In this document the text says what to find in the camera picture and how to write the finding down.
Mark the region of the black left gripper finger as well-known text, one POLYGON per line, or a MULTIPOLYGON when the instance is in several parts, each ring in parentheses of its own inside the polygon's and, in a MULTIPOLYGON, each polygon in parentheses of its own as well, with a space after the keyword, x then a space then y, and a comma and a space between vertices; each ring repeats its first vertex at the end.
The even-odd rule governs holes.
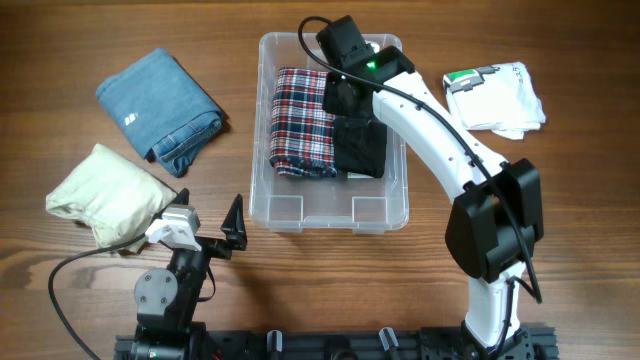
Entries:
POLYGON ((161 211, 158 212, 158 218, 161 218, 163 213, 170 207, 177 205, 188 205, 189 197, 189 190, 187 188, 183 188, 168 205, 166 205, 161 211))
POLYGON ((225 234, 225 239, 233 250, 246 249, 247 233, 241 194, 237 194, 234 198, 220 230, 225 234))

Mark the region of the black garment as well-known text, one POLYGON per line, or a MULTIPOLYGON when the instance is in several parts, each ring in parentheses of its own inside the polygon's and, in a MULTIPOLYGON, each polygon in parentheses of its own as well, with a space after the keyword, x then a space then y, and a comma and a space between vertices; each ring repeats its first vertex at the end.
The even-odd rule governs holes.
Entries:
POLYGON ((387 126, 375 119, 337 117, 333 127, 336 169, 381 178, 386 163, 387 126))

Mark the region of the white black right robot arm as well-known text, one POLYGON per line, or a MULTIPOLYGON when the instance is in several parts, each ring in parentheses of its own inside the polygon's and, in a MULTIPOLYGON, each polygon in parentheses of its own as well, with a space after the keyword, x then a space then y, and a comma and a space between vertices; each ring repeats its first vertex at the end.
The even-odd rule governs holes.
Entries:
POLYGON ((519 291, 542 299, 532 263, 544 234, 538 170, 526 158, 508 162, 455 124, 397 47, 323 46, 322 53, 330 75, 328 111, 368 114, 387 125, 449 197, 445 242, 469 277, 462 332, 480 358, 502 356, 521 330, 519 291))

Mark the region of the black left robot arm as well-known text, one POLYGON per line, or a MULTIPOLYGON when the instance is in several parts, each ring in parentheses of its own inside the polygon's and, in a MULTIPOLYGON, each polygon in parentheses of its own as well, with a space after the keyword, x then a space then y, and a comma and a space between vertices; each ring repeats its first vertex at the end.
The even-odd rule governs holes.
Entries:
POLYGON ((136 282, 137 327, 130 359, 221 359, 222 351, 209 335, 206 324, 193 316, 209 296, 201 294, 204 282, 213 280, 211 261, 229 260, 247 247, 243 196, 238 194, 222 222, 222 238, 197 234, 200 220, 188 204, 184 189, 153 217, 145 236, 171 251, 169 264, 145 272, 136 282))

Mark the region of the white printed t-shirt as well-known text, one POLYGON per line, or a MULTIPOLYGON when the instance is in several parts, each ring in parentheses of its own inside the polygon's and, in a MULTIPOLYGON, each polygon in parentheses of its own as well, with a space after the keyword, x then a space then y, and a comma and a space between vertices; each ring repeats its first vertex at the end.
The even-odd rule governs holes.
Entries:
POLYGON ((451 116, 467 130, 490 130, 510 140, 546 122, 531 76, 521 62, 459 70, 443 76, 451 116))

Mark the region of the red navy plaid shirt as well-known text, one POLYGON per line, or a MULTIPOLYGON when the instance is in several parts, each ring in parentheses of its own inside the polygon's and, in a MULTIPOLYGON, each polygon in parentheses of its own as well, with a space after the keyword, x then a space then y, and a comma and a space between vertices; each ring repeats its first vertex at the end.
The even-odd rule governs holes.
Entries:
POLYGON ((272 100, 269 163, 279 176, 333 178, 335 117, 323 109, 327 73, 283 67, 272 100))

